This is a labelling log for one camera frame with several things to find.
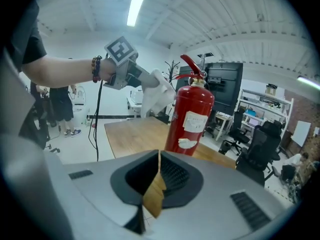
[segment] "red fire extinguisher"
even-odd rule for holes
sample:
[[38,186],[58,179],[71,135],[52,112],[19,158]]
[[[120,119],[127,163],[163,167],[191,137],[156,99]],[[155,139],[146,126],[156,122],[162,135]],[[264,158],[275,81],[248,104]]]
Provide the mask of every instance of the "red fire extinguisher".
[[190,77],[193,82],[181,87],[177,92],[164,150],[192,156],[205,129],[215,98],[205,89],[206,73],[201,72],[189,56],[184,54],[181,58],[194,74],[182,74],[177,79]]

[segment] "white ceiling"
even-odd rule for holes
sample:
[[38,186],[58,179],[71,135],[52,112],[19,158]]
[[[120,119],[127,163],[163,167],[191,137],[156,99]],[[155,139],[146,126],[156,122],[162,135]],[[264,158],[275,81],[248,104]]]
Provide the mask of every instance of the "white ceiling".
[[144,0],[134,28],[131,0],[37,0],[42,35],[124,31],[172,44],[193,59],[242,62],[246,68],[296,79],[319,74],[319,56],[308,31],[286,0]]

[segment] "ceiling light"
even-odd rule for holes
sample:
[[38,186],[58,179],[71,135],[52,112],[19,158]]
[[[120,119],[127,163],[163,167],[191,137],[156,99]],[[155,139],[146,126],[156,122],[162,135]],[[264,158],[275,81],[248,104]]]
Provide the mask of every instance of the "ceiling light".
[[136,20],[138,17],[138,13],[140,11],[140,7],[144,0],[131,0],[129,14],[126,24],[130,27],[134,27],[136,24]]
[[303,76],[299,76],[297,78],[297,80],[300,81],[300,82],[303,82],[303,83],[305,83],[307,85],[310,85],[310,86],[312,86],[312,87],[314,87],[314,88],[316,88],[316,89],[318,89],[320,91],[320,84],[318,84],[318,83],[315,83],[315,82],[313,82],[313,81],[311,81],[311,80],[309,80],[309,79],[307,79],[307,78],[305,78]]

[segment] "white floor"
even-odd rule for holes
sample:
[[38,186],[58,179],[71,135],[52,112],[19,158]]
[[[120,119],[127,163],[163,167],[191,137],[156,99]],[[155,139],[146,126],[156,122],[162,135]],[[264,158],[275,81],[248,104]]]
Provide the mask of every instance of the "white floor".
[[[114,159],[113,152],[111,150],[104,124],[114,123],[123,121],[125,119],[99,119],[98,128],[97,128],[97,143],[99,148],[99,161]],[[63,134],[59,135],[58,126],[51,128],[49,126],[49,134],[51,140],[47,145],[51,144],[52,148],[59,148],[59,156],[63,164],[75,164],[75,163],[87,163],[97,161],[96,150],[93,148],[91,143],[88,140],[88,134],[90,127],[81,126],[76,127],[81,129],[82,133],[79,136],[75,137],[64,137]],[[222,136],[218,141],[215,141],[214,138],[208,133],[205,133],[204,137],[201,138],[200,142],[209,148],[218,151],[221,143],[224,139],[232,140],[229,137]],[[94,144],[93,138],[93,128],[91,129],[90,139]],[[226,153],[226,156],[236,160],[236,151],[232,148]],[[281,160],[273,162],[273,165],[281,171],[284,160],[286,159],[284,154],[280,154]],[[280,183],[279,179],[275,176],[270,177],[265,183],[265,189],[272,193],[285,208],[288,208],[293,205],[293,203],[288,199],[288,191]],[[143,214],[145,217],[145,227],[148,229],[155,218],[144,208]]]

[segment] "shelving unit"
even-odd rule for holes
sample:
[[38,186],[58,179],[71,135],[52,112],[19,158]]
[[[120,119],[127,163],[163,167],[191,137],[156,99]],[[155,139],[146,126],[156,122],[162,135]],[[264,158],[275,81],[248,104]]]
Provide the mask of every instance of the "shelving unit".
[[[244,99],[245,94],[253,95],[253,97],[248,98],[250,100],[246,100],[246,99]],[[261,98],[269,101],[270,103],[279,103],[280,108],[270,107],[267,102],[261,101]],[[285,126],[284,126],[284,128],[281,129],[281,131],[282,131],[281,138],[283,137],[285,131],[287,130],[288,123],[289,123],[289,120],[291,117],[294,99],[286,100],[286,99],[278,98],[278,97],[275,97],[273,95],[266,94],[266,93],[260,93],[260,92],[256,92],[256,91],[252,91],[252,90],[241,89],[239,92],[238,101],[237,101],[237,104],[235,106],[234,111],[237,111],[239,109],[239,106],[241,105],[241,103],[248,104],[251,107],[256,107],[258,110],[271,112],[273,114],[276,114],[280,118],[284,119]],[[251,115],[248,113],[244,113],[243,115],[246,117],[245,117],[245,120],[243,120],[241,123],[244,126],[250,127],[252,129],[254,129],[255,127],[248,124],[249,118],[253,118],[255,120],[258,120],[260,125],[262,125],[265,121],[268,121],[268,120],[270,121],[270,119],[268,119],[268,117],[266,117],[266,116],[263,116],[263,118],[259,118],[257,116],[254,116],[254,115]]]

